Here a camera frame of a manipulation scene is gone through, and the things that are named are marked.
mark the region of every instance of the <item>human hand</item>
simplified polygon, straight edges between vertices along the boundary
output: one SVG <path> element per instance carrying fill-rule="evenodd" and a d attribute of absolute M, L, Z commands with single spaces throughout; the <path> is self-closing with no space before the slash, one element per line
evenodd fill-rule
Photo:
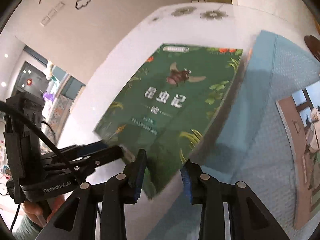
<path fill-rule="evenodd" d="M 64 203 L 63 195 L 56 197 L 52 206 L 52 212 L 47 218 L 47 223 L 50 221 L 52 216 L 57 212 L 57 210 L 62 206 L 63 203 Z M 43 227 L 43 225 L 38 219 L 38 216 L 42 215 L 43 210 L 37 203 L 33 203 L 28 200 L 25 200 L 24 203 L 22 203 L 21 207 L 32 222 L 36 223 L 40 227 Z"/>

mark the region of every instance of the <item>metal screw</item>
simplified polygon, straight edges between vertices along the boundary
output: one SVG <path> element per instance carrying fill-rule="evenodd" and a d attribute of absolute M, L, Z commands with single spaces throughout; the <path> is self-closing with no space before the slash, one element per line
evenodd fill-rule
<path fill-rule="evenodd" d="M 243 181 L 239 181 L 239 182 L 237 183 L 237 186 L 238 186 L 239 188 L 245 188 L 245 187 L 247 186 L 247 184 L 245 184 Z"/>
<path fill-rule="evenodd" d="M 88 182 L 83 182 L 80 185 L 80 189 L 87 189 L 89 187 L 89 183 Z"/>
<path fill-rule="evenodd" d="M 202 173 L 202 174 L 200 175 L 200 178 L 203 179 L 203 180 L 208 180 L 208 179 L 210 179 L 210 175 L 209 175 L 209 174 L 206 174 L 206 173 Z"/>
<path fill-rule="evenodd" d="M 125 179 L 125 174 L 124 174 L 124 173 L 119 173 L 119 174 L 116 176 L 116 178 L 119 179 L 119 180 Z"/>

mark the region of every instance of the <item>beetle illustration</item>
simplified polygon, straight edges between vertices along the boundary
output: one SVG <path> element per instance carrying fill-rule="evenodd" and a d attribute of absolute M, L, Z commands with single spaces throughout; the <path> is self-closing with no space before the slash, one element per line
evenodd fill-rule
<path fill-rule="evenodd" d="M 190 76 L 190 74 L 192 73 L 191 70 L 188 69 L 184 69 L 183 71 L 179 71 L 177 69 L 177 63 L 174 62 L 170 65 L 170 76 L 167 77 L 167 82 L 171 85 L 179 85 L 180 82 L 200 82 L 202 80 L 205 80 L 206 77 L 202 76 L 202 77 L 193 77 Z"/>

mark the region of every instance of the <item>blue cloth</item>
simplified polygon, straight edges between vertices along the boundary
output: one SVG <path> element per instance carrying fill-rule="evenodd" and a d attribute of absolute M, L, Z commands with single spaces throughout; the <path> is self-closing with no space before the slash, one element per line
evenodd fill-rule
<path fill-rule="evenodd" d="M 291 239 L 308 239 L 320 221 L 293 228 L 296 186 L 290 144 L 276 101 L 319 80 L 320 63 L 299 46 L 262 31 L 241 88 L 203 171 L 221 182 L 247 182 Z M 201 205 L 183 195 L 147 239 L 198 239 Z"/>

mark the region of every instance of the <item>sleeve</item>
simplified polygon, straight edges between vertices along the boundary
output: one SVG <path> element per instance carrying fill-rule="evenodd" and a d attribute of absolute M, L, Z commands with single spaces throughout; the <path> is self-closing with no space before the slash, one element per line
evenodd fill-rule
<path fill-rule="evenodd" d="M 12 234 L 17 240 L 35 240 L 40 231 L 41 227 L 24 215 L 20 226 Z"/>

